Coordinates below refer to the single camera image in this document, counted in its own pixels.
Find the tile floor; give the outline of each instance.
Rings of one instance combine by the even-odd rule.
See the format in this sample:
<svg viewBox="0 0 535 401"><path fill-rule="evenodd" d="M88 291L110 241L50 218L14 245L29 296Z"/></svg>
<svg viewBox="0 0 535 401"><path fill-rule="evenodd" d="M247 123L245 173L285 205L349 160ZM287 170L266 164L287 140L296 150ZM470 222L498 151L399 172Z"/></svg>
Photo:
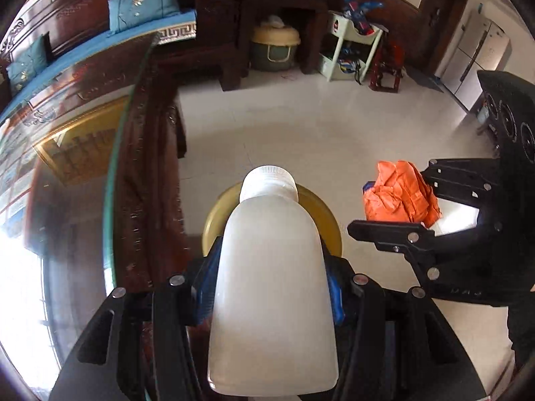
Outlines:
<svg viewBox="0 0 535 401"><path fill-rule="evenodd" d="M363 219L362 185L379 160L487 157L477 121L446 93L405 77L400 92L378 93L320 74L251 72L242 87L222 92L217 81L179 90L188 153L180 160L186 232L200 235L206 215L229 186L251 169L275 164L323 199L338 220L343 255L382 286L417 285L402 256L351 239L346 226ZM507 310L437 300L489 392L512 352Z"/></svg>

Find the refrigerator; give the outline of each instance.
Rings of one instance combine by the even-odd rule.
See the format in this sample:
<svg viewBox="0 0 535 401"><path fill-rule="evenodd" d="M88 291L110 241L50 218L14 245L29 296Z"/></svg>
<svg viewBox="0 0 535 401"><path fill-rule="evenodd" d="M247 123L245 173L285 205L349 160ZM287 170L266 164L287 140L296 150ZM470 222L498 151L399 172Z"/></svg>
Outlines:
<svg viewBox="0 0 535 401"><path fill-rule="evenodd" d="M503 69L510 52L510 40L505 32L474 11L441 77L442 84L470 109L482 93L477 71Z"/></svg>

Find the blue cushion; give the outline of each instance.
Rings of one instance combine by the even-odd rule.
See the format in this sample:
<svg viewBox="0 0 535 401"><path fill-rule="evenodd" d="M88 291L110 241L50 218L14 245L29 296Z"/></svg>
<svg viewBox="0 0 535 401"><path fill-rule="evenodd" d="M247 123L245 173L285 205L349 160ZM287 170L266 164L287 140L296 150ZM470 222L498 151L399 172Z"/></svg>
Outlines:
<svg viewBox="0 0 535 401"><path fill-rule="evenodd" d="M186 9L183 13L168 16L167 18L155 19L154 21L138 25L132 29L117 34L105 31L98 36L83 42L50 63L44 71L31 80L26 87L17 93L16 96L13 96L10 103L0 115L0 123L4 122L8 117L25 107L27 101L49 86L54 82L56 77L66 69L69 69L72 65L79 63L92 55L100 53L105 49L122 44L127 40L144 36L145 34L155 33L156 31L173 25L192 23L195 20L196 11L193 9Z"/></svg>
<svg viewBox="0 0 535 401"><path fill-rule="evenodd" d="M112 33L180 12L178 0L109 0L108 7Z"/></svg>
<svg viewBox="0 0 535 401"><path fill-rule="evenodd" d="M47 66L44 39L43 36L39 36L7 67L7 76L13 96L20 92L37 74L44 71Z"/></svg>

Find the green bin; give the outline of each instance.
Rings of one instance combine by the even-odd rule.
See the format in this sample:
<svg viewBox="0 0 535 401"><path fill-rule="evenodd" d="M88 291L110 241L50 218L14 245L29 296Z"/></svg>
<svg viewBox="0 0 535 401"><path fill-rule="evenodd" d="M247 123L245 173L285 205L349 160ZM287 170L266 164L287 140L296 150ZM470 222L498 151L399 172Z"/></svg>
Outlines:
<svg viewBox="0 0 535 401"><path fill-rule="evenodd" d="M300 43L299 32L290 26L256 26L251 39L251 68L266 72L290 69Z"/></svg>

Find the white shelf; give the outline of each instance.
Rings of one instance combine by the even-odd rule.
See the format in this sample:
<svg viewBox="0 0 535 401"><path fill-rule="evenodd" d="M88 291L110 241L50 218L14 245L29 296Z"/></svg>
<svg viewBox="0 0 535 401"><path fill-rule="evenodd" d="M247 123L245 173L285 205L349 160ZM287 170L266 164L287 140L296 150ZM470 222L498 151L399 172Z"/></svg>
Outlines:
<svg viewBox="0 0 535 401"><path fill-rule="evenodd" d="M363 78L363 71L366 66L366 62L359 60L360 62L360 71L359 78ZM319 55L319 71L324 77L331 76L331 80L354 80L355 74L346 74L340 69L340 65L337 62L334 62L323 54Z"/></svg>
<svg viewBox="0 0 535 401"><path fill-rule="evenodd" d="M362 35L358 33L353 22L350 19L344 18L341 13L330 11L329 27L327 33L332 34L338 38L336 43L336 49L334 50L333 58L330 59L322 54L319 55L318 71L322 73L324 77L330 80L354 80L355 74L345 74L340 69L338 64L338 57L342 50L344 41L349 40L351 42L357 42L359 44L370 45L371 50L367 60L360 62L359 80L363 82L368 69L373 61L375 51L379 46L379 41L383 35L383 30L376 25L372 25L373 33L368 35Z"/></svg>
<svg viewBox="0 0 535 401"><path fill-rule="evenodd" d="M329 32L343 40L350 40L351 42L358 42L359 44L371 45L374 40L383 32L380 28L372 25L373 33L360 34L355 28L353 21L344 18L339 12L330 11Z"/></svg>

